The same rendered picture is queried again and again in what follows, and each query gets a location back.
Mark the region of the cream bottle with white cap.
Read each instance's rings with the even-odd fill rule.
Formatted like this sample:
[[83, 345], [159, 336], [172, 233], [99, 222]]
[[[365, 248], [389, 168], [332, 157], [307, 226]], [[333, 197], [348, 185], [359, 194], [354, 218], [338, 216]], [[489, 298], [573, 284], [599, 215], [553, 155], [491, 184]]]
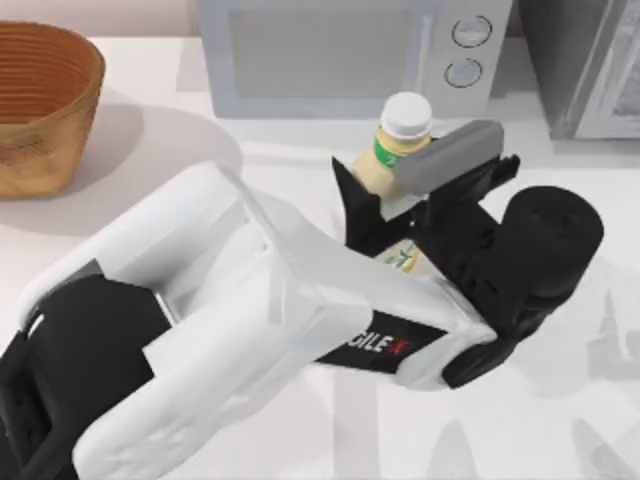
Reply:
[[416, 199], [399, 186], [394, 168], [432, 142], [432, 126], [432, 106], [423, 95], [401, 91], [385, 101], [373, 143], [351, 168], [365, 189], [380, 197], [384, 219], [405, 212]]

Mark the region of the round microwave knob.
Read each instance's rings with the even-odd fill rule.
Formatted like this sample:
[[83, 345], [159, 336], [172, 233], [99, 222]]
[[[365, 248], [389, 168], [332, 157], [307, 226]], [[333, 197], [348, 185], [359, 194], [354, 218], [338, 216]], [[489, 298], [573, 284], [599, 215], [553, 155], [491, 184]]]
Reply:
[[469, 88], [475, 85], [483, 75], [482, 64], [472, 58], [463, 58], [451, 62], [445, 69], [446, 83], [457, 89]]
[[453, 31], [453, 39], [461, 46], [477, 45], [483, 38], [484, 25], [480, 17], [459, 20]]

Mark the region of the microwave oven door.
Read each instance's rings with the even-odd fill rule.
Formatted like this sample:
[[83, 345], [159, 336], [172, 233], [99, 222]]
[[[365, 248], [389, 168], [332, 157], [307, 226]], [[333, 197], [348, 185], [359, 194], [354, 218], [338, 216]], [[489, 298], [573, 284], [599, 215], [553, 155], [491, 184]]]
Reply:
[[416, 91], [432, 0], [197, 0], [220, 118], [367, 118]]

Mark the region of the pale microwave oven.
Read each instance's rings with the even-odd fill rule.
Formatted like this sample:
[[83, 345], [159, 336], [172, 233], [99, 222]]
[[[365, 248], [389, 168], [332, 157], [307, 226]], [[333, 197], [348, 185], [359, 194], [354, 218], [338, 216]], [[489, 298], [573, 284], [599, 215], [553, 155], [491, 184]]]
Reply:
[[[513, 0], [432, 0], [437, 5], [429, 29], [428, 45], [419, 72], [419, 88], [438, 118], [475, 116], [488, 102], [506, 36]], [[452, 31], [461, 19], [480, 17], [484, 35], [474, 46], [461, 46]], [[472, 58], [483, 66], [482, 78], [473, 86], [457, 89], [444, 79], [446, 67], [453, 61]]]

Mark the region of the brown woven basket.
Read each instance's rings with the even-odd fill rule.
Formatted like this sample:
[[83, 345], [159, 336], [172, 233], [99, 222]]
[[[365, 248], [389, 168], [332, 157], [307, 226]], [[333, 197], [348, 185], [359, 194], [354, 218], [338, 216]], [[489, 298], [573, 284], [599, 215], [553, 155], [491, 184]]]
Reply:
[[53, 196], [78, 170], [106, 61], [85, 36], [0, 20], [0, 200]]

